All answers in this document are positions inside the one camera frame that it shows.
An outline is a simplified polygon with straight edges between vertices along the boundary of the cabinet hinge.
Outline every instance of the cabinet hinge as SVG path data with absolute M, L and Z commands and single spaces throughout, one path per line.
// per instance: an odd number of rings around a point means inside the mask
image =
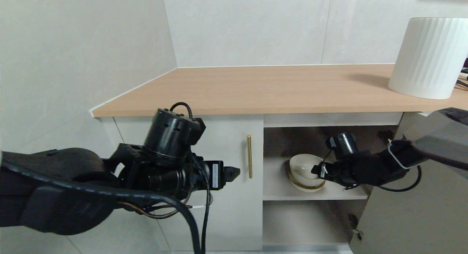
M 364 237 L 364 233 L 360 230 L 358 230 L 358 217 L 354 214 L 348 214 L 348 219 L 351 224 L 351 229 L 354 234 L 356 234 L 356 237 L 358 238 L 359 241 L 362 241 Z

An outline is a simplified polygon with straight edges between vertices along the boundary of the robotic arm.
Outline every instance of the robotic arm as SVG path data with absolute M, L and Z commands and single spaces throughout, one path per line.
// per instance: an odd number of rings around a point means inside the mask
M 172 112 L 178 105 L 187 107 L 189 117 Z M 109 159 L 81 148 L 3 152 L 0 227 L 23 225 L 72 235 L 97 226 L 114 209 L 156 219 L 180 212 L 189 224 L 195 253 L 202 253 L 197 224 L 185 203 L 193 191 L 207 190 L 209 195 L 240 173 L 238 168 L 224 167 L 222 161 L 205 161 L 191 152 L 204 130 L 202 119 L 194 119 L 188 105 L 179 102 L 170 110 L 158 109 L 143 145 L 122 143 Z M 376 154 L 359 151 L 350 133 L 331 137 L 326 146 L 337 161 L 322 162 L 312 173 L 347 189 L 360 184 L 381 187 L 403 178 L 415 165 L 420 171 L 419 164 L 428 159 L 468 171 L 468 112 L 454 108 L 433 112 L 406 130 L 403 139 L 391 141 Z M 119 164 L 124 168 L 116 177 Z M 156 206 L 162 202 L 166 205 Z M 175 211 L 151 214 L 166 207 Z
M 468 171 L 468 112 L 455 108 L 433 112 L 376 154 L 359 151 L 356 138 L 347 132 L 331 137 L 326 146 L 337 161 L 322 162 L 312 173 L 347 189 L 360 184 L 380 187 L 403 178 L 413 166 L 420 172 L 419 164 L 428 159 Z
M 179 105 L 187 107 L 189 117 L 172 112 Z M 114 209 L 155 219 L 180 212 L 189 223 L 194 251 L 200 253 L 204 237 L 200 248 L 197 224 L 185 204 L 192 192 L 207 190 L 207 217 L 209 191 L 222 189 L 240 173 L 224 167 L 223 161 L 205 161 L 191 152 L 205 128 L 202 119 L 193 118 L 190 107 L 179 102 L 170 110 L 157 110 L 143 145 L 121 143 L 109 159 L 81 148 L 3 152 L 0 227 L 22 225 L 73 235 L 97 226 Z M 119 164 L 124 168 L 117 177 Z M 162 202 L 166 205 L 156 206 Z M 151 213 L 167 207 L 175 211 Z

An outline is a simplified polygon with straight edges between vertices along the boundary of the white wall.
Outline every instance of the white wall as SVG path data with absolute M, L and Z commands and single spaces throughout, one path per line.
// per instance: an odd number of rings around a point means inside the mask
M 114 143 L 89 110 L 176 67 L 163 0 L 0 0 L 2 149 Z M 156 253 L 156 221 L 126 211 L 75 236 L 4 228 L 2 254 Z
M 394 63 L 411 17 L 468 0 L 164 0 L 178 67 Z

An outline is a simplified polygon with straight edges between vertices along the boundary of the white bowl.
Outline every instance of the white bowl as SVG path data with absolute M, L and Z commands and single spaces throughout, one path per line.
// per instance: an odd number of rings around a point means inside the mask
M 294 179 L 291 172 L 288 173 L 288 178 L 294 188 L 298 189 L 299 191 L 306 192 L 306 193 L 317 192 L 320 189 L 322 189 L 323 186 L 325 185 L 325 180 L 321 180 L 322 182 L 317 186 L 314 186 L 314 187 L 303 186 L 302 184 L 299 184 L 299 182 L 296 179 Z
M 306 187 L 314 187 L 323 182 L 319 179 L 317 174 L 313 174 L 310 171 L 315 165 L 319 165 L 323 161 L 322 158 L 312 154 L 298 154 L 289 160 L 289 167 L 291 168 L 291 174 L 299 184 Z

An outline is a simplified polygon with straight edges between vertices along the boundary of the ribbed lamp shade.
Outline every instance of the ribbed lamp shade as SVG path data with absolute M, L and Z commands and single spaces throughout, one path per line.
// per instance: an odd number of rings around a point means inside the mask
M 447 99 L 467 54 L 468 19 L 410 19 L 388 88 L 414 97 Z

